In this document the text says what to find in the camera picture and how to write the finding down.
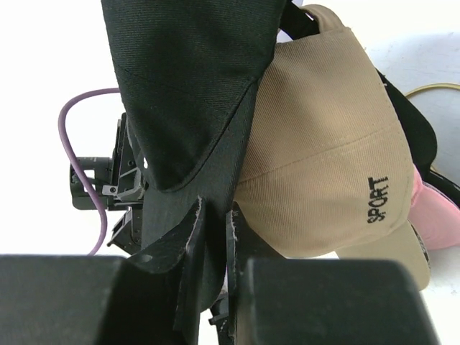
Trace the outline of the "beige baseball cap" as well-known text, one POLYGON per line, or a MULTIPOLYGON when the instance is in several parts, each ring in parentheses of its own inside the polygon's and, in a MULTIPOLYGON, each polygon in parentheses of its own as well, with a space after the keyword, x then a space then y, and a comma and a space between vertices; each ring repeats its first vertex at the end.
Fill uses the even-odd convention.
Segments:
POLYGON ((319 32, 276 44, 234 199, 284 257, 392 259, 424 289, 428 256, 408 219, 415 168, 395 109, 354 33, 324 6, 303 11, 319 32))

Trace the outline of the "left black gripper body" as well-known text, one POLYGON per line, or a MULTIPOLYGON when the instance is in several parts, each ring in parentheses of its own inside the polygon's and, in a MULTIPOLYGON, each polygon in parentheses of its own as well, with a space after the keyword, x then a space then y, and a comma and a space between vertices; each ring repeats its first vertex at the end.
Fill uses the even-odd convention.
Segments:
POLYGON ((124 215, 111 231, 108 245, 125 252, 138 252, 142 244, 142 209, 146 183, 137 167, 127 134, 127 115, 118 120, 116 144, 112 157, 80 157, 103 207, 107 211, 123 211, 124 215))

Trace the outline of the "black NY baseball cap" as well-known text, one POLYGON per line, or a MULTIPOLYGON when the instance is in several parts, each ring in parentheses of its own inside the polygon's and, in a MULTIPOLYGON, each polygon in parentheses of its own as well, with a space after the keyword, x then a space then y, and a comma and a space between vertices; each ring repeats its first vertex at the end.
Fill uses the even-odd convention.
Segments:
POLYGON ((226 214, 284 1, 103 1, 129 136, 147 190, 142 241, 206 205, 201 308, 224 283, 226 214))

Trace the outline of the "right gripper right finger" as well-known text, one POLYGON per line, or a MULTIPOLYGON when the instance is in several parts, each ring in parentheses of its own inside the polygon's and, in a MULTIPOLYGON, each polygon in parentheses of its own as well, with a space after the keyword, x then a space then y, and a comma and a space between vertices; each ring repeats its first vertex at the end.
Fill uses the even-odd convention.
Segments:
POLYGON ((286 259, 240 210, 226 216, 235 344, 437 344, 406 269, 387 260, 286 259))

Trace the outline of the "pink baseball cap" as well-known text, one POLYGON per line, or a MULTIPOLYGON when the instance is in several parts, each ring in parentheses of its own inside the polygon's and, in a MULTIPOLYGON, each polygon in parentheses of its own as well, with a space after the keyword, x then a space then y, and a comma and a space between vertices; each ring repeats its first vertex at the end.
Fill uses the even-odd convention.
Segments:
POLYGON ((408 219, 428 250, 459 245, 459 207, 441 191, 423 182, 416 167, 408 219))

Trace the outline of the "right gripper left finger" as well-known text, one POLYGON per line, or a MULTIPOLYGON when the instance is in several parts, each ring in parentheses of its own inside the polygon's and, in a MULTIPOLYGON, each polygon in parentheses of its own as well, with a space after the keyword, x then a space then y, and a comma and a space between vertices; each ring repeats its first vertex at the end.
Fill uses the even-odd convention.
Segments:
POLYGON ((130 257, 1 258, 3 344, 196 344, 205 205, 130 257))

